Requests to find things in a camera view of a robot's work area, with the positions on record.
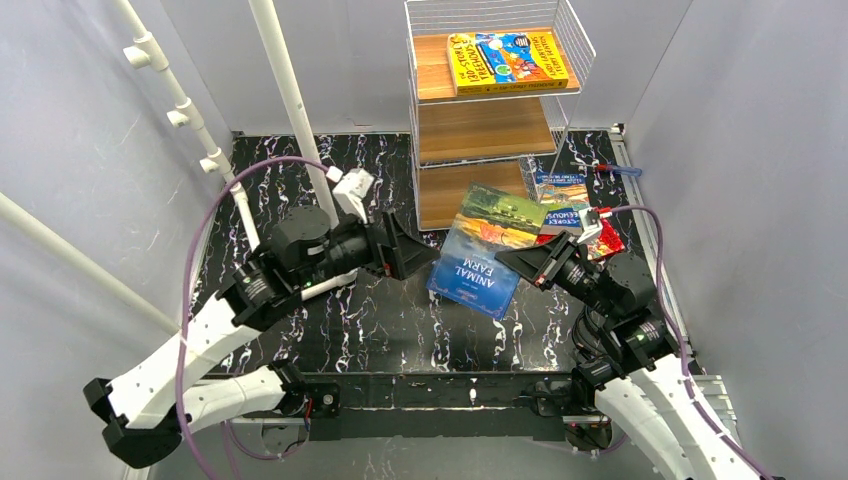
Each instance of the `white wall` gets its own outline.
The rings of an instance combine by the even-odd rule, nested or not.
[[[848,4],[696,0],[626,137],[745,446],[845,478]]]
[[[229,131],[158,0],[135,1],[215,138]],[[110,2],[15,2],[0,16],[0,191],[162,311],[179,310],[192,230],[221,181],[175,132],[168,94],[121,49]],[[0,478],[114,479],[82,387],[164,340],[157,327],[0,221]]]
[[[245,2],[163,0],[227,124],[291,133]],[[574,0],[598,58],[575,126],[628,121],[690,0]],[[402,0],[277,0],[304,104],[321,133],[408,131]]]

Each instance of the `colorful book cover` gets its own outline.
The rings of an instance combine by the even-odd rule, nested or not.
[[[601,235],[593,242],[589,242],[586,246],[589,248],[589,260],[600,260],[606,258],[613,253],[624,251],[624,242],[618,236],[618,232],[609,223],[606,218],[601,219]]]
[[[448,63],[458,96],[568,86],[551,32],[454,33],[448,36]]]
[[[579,173],[536,172],[536,195],[539,203],[563,204],[575,211],[589,208],[586,175]]]
[[[589,208],[585,175],[536,172],[536,195],[539,203],[548,206],[542,234],[556,235],[563,230],[578,236],[583,233],[577,211]]]
[[[495,253],[532,246],[546,213],[532,200],[472,183],[427,288],[500,320],[519,276]]]

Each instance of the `white pipe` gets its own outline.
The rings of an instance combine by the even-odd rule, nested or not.
[[[144,23],[141,22],[138,13],[130,5],[130,0],[115,0],[115,6],[121,10],[121,14],[123,14],[130,27],[132,27],[133,35],[136,39],[140,39],[147,33],[147,29],[144,28]]]
[[[76,267],[80,272],[111,292],[119,300],[150,317],[151,320],[156,322],[156,325],[169,335],[173,335],[179,330],[174,320],[159,311],[147,300],[141,298],[100,265],[94,263],[94,260],[86,257],[85,254],[77,250],[67,240],[60,237],[53,230],[50,230],[50,228],[39,222],[37,218],[30,215],[29,212],[2,193],[0,193],[0,217],[18,227],[30,239],[36,241],[60,259]]]
[[[165,53],[159,47],[156,39],[153,38],[153,34],[145,28],[144,23],[142,23],[141,18],[139,18],[138,13],[133,9],[129,0],[115,0],[115,5],[123,14],[127,24],[133,29],[135,45],[124,50],[127,59],[135,68],[149,65],[159,72],[176,106],[176,110],[168,112],[169,120],[171,120],[174,127],[181,127],[183,125],[191,126],[191,129],[206,150],[207,158],[201,160],[203,170],[206,172],[218,170],[223,175],[224,180],[229,182],[233,179],[233,166],[230,160],[223,154],[209,133],[209,130],[206,129],[203,116],[192,103],[191,99],[186,96],[182,85],[180,85],[177,77],[174,76],[174,72],[171,71]],[[238,206],[241,222],[244,225],[247,240],[250,243],[250,249],[255,250],[259,246],[259,232],[256,231],[256,224],[253,222],[253,215],[250,213],[247,193],[245,193],[241,183],[230,189],[230,193],[232,193],[233,199]]]
[[[249,0],[250,10],[259,28],[259,36],[271,62],[271,70],[274,79],[277,80],[277,88],[286,105],[286,113],[294,128],[294,136],[300,147],[301,154],[310,160],[320,162],[318,146],[315,145],[315,137],[312,136],[312,128],[309,126],[309,118],[306,116],[306,108],[303,106],[303,98],[300,96],[300,88],[297,86],[297,78],[294,75],[294,67],[291,64],[286,40],[283,37],[283,29],[277,18],[277,9],[274,8],[273,0]],[[324,174],[315,167],[307,166],[309,180],[318,197],[318,205],[330,216],[330,225],[335,227],[339,223],[333,197],[330,195],[330,187]]]

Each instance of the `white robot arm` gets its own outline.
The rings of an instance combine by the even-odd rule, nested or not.
[[[597,224],[598,212],[581,211],[581,220]],[[558,285],[605,318],[597,328],[605,354],[578,364],[570,383],[535,385],[549,395],[535,402],[563,415],[595,410],[609,416],[667,480],[761,478],[750,459],[731,448],[736,444],[727,429],[715,432],[707,423],[705,417],[722,425],[697,387],[690,398],[686,385],[692,380],[681,373],[679,345],[657,311],[657,290],[644,261],[619,253],[601,266],[588,261],[582,241],[563,233],[544,245],[495,254],[539,289]]]
[[[297,411],[315,385],[307,385],[287,361],[193,385],[305,301],[349,283],[356,269],[402,280],[438,258],[438,251],[404,232],[393,213],[383,213],[382,228],[366,217],[362,198],[372,182],[362,169],[341,178],[333,194],[348,215],[332,230],[321,209],[292,209],[191,320],[183,385],[192,432],[257,410]],[[182,440],[174,408],[181,341],[175,335],[132,370],[111,381],[96,378],[84,388],[89,407],[107,424],[103,437],[109,450],[131,467],[161,460]],[[333,391],[332,385],[322,388]],[[322,402],[322,408],[337,413],[335,388],[334,402]]]

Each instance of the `black marble floor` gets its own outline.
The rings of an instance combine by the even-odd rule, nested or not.
[[[410,138],[397,135],[317,137],[325,164],[342,170],[363,167],[377,176],[366,206],[369,212],[394,208],[409,231],[439,246],[446,232],[418,233],[410,165]],[[293,137],[246,137],[235,142],[237,171],[270,156],[299,154]],[[570,132],[557,171],[576,172],[573,158],[614,162],[605,132]],[[527,175],[548,170],[552,157],[522,163]],[[593,205],[627,203],[620,180],[587,178]],[[300,166],[269,169],[245,182],[263,238],[296,205],[314,204],[308,175]],[[611,219],[625,244],[642,254],[630,214]],[[200,272],[196,298],[204,302],[224,275],[244,261],[249,249],[231,202],[215,217]],[[574,365],[568,331],[582,305],[561,290],[539,292],[521,282],[503,321],[431,295],[425,288],[430,268],[398,282],[360,272],[355,284],[312,299],[257,340],[236,350],[212,373],[251,371],[277,358],[292,358],[303,372],[554,371]]]

